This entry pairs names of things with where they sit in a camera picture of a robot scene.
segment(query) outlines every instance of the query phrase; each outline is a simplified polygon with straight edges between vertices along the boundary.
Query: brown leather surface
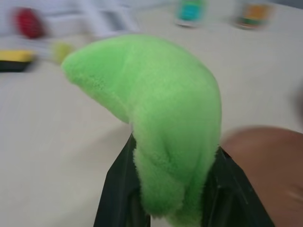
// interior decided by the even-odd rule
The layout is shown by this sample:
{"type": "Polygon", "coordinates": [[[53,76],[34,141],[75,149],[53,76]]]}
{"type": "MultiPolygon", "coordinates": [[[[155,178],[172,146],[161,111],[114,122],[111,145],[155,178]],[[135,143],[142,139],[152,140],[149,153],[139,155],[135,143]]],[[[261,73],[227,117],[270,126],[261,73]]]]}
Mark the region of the brown leather surface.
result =
{"type": "Polygon", "coordinates": [[[247,128],[222,147],[244,170],[276,227],[303,227],[303,134],[247,128]]]}

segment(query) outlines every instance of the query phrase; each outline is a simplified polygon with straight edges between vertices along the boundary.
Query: white table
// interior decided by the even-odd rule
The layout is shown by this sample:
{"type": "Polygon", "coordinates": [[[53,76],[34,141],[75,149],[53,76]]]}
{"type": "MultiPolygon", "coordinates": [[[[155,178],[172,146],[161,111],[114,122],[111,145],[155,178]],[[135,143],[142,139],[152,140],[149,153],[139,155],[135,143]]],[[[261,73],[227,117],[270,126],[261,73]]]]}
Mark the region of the white table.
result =
{"type": "MultiPolygon", "coordinates": [[[[279,6],[265,30],[252,32],[226,23],[232,7],[211,4],[199,29],[175,26],[170,7],[138,20],[145,33],[184,46],[214,73],[223,132],[251,124],[302,131],[293,95],[303,80],[303,11],[279,6]]],[[[87,43],[81,35],[67,40],[87,43]]],[[[8,43],[1,39],[0,48],[8,43]]],[[[57,65],[0,74],[0,226],[92,227],[107,170],[129,134],[57,65]]]]}

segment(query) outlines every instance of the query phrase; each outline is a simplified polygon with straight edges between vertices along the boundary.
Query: red object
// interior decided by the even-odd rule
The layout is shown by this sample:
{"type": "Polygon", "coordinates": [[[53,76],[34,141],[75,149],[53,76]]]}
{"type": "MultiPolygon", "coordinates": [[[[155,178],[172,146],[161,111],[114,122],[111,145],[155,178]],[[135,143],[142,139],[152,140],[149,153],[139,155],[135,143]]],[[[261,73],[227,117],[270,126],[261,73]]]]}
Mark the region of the red object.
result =
{"type": "Polygon", "coordinates": [[[18,31],[29,39],[37,39],[45,35],[42,20],[30,8],[20,8],[15,16],[18,31]]]}

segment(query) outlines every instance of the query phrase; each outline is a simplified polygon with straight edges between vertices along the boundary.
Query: fuzzy green cloth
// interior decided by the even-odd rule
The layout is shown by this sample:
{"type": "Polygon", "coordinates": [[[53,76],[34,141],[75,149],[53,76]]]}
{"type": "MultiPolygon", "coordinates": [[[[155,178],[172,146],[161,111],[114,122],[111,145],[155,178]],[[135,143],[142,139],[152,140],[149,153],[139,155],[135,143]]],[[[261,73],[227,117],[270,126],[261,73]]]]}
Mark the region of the fuzzy green cloth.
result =
{"type": "Polygon", "coordinates": [[[133,126],[145,210],[174,226],[199,226],[221,131],[211,72],[181,47],[148,35],[92,43],[62,67],[72,83],[133,126]]]}

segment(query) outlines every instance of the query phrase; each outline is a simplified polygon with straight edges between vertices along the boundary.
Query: black object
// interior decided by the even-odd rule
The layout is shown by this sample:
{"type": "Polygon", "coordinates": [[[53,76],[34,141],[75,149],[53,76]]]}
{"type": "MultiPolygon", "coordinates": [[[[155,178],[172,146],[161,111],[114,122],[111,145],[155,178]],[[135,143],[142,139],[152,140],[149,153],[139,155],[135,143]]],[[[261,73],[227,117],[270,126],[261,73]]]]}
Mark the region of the black object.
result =
{"type": "MultiPolygon", "coordinates": [[[[131,136],[109,169],[94,227],[150,227],[140,204],[131,136]]],[[[242,169],[221,148],[203,190],[202,227],[274,227],[242,169]]]]}
{"type": "Polygon", "coordinates": [[[32,61],[0,61],[0,72],[24,72],[32,61]]]}

